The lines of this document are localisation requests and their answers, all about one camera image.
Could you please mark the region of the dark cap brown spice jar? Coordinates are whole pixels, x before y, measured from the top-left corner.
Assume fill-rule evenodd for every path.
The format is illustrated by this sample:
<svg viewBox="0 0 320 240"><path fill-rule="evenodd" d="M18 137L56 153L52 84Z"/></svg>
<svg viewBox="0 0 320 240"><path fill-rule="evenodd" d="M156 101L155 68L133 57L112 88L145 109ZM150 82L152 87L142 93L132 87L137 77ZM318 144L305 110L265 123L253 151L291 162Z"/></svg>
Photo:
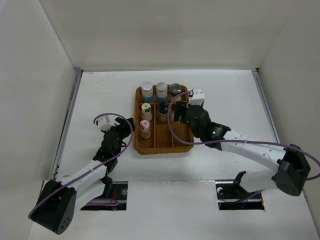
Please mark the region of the dark cap brown spice jar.
<svg viewBox="0 0 320 240"><path fill-rule="evenodd" d="M167 102L162 101L158 104L157 118L161 123L164 123L168 120L168 111L169 111L169 105Z"/></svg>

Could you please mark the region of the black cap sugar grinder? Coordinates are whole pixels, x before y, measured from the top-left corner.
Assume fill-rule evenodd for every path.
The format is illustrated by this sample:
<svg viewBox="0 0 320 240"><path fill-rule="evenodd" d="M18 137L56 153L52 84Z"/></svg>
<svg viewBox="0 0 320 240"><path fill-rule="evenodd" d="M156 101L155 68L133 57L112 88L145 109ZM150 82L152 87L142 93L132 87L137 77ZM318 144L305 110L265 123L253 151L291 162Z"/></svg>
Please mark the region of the black cap sugar grinder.
<svg viewBox="0 0 320 240"><path fill-rule="evenodd" d="M181 96L177 96L182 92L182 87L178 83L173 83L170 85L169 92L171 94L171 98L174 99L173 102L177 102L181 100Z"/></svg>

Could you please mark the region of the tall blue label bottle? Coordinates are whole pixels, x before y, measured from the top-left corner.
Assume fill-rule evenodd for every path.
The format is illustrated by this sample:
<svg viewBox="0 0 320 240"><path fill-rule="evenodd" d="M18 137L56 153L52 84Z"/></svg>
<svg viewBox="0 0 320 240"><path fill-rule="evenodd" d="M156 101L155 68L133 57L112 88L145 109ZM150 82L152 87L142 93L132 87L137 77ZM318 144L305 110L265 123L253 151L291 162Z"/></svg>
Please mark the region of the tall blue label bottle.
<svg viewBox="0 0 320 240"><path fill-rule="evenodd" d="M158 103L168 101L168 85L165 82L158 82L156 85L156 99Z"/></svg>

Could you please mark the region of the pink cap spice bottle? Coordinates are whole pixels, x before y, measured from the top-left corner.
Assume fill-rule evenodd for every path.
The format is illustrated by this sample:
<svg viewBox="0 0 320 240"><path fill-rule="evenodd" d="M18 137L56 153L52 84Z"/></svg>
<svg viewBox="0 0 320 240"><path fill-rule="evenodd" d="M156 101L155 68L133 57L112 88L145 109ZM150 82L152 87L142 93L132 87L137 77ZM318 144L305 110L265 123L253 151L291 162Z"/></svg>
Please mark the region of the pink cap spice bottle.
<svg viewBox="0 0 320 240"><path fill-rule="evenodd" d="M148 120L142 120L139 123L139 135L144 140L148 140L151 137L151 127Z"/></svg>

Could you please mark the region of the yellow cap spice bottle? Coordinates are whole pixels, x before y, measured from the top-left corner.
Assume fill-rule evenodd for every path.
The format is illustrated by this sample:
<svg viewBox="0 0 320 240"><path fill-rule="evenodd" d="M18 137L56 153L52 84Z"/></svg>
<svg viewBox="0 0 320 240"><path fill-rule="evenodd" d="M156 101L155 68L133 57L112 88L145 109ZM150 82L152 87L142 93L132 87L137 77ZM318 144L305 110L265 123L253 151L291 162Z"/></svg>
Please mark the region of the yellow cap spice bottle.
<svg viewBox="0 0 320 240"><path fill-rule="evenodd" d="M141 105L141 119L143 121L151 122L153 119L152 108L149 103L143 103Z"/></svg>

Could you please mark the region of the blue label silver cap bottle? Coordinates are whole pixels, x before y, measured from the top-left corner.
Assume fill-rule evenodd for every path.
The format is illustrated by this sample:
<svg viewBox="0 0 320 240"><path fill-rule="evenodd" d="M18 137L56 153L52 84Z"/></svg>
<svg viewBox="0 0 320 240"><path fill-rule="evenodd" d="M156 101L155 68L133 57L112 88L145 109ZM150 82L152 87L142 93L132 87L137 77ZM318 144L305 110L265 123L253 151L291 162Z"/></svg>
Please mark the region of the blue label silver cap bottle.
<svg viewBox="0 0 320 240"><path fill-rule="evenodd" d="M154 100L153 84L149 81L141 85L142 99L145 103L152 103Z"/></svg>

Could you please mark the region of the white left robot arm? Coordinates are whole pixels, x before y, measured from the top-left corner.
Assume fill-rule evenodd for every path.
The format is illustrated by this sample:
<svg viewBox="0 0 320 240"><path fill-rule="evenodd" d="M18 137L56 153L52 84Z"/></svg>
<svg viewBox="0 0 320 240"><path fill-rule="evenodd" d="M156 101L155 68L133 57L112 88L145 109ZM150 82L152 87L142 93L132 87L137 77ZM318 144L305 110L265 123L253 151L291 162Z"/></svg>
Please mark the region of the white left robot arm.
<svg viewBox="0 0 320 240"><path fill-rule="evenodd" d="M93 159L84 168L64 180L49 180L43 187L28 218L40 226L61 235L70 226L77 210L94 206L93 199L108 199L112 195L112 179L108 176L116 167L118 157L128 148L124 140L133 138L134 118L115 114L116 124L103 130L103 140Z"/></svg>

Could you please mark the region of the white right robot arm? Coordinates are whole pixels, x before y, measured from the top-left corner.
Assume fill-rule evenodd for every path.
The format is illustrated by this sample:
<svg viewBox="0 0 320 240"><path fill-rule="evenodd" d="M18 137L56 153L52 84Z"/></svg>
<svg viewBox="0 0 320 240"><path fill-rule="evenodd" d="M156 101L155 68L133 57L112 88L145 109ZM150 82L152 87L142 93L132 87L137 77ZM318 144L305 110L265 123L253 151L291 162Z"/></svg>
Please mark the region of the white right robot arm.
<svg viewBox="0 0 320 240"><path fill-rule="evenodd" d="M236 197L243 198L248 193L269 189L278 189L295 197L301 194L311 167L298 146L250 140L228 126L211 121L201 105L186 101L176 103L173 120L187 124L201 144L242 156L267 168L266 171L239 172L231 189Z"/></svg>

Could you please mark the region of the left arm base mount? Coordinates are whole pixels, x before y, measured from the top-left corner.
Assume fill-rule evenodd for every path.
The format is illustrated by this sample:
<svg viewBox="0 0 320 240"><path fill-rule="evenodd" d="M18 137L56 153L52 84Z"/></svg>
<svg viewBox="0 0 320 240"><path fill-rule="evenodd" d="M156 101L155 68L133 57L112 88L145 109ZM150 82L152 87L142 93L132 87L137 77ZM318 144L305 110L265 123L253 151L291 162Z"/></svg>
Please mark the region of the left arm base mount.
<svg viewBox="0 0 320 240"><path fill-rule="evenodd" d="M110 177L103 180L105 185L100 196L97 196L81 211L126 211L128 197L128 181L113 181Z"/></svg>

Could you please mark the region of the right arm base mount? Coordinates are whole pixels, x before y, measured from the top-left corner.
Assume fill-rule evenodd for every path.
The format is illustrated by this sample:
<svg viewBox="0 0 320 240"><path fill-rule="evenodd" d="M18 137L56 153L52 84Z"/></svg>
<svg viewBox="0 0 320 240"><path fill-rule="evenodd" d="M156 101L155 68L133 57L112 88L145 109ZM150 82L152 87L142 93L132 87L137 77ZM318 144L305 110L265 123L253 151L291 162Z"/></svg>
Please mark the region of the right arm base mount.
<svg viewBox="0 0 320 240"><path fill-rule="evenodd" d="M246 191L240 186L243 175L241 171L233 180L215 182L218 209L220 211L265 210L262 191Z"/></svg>

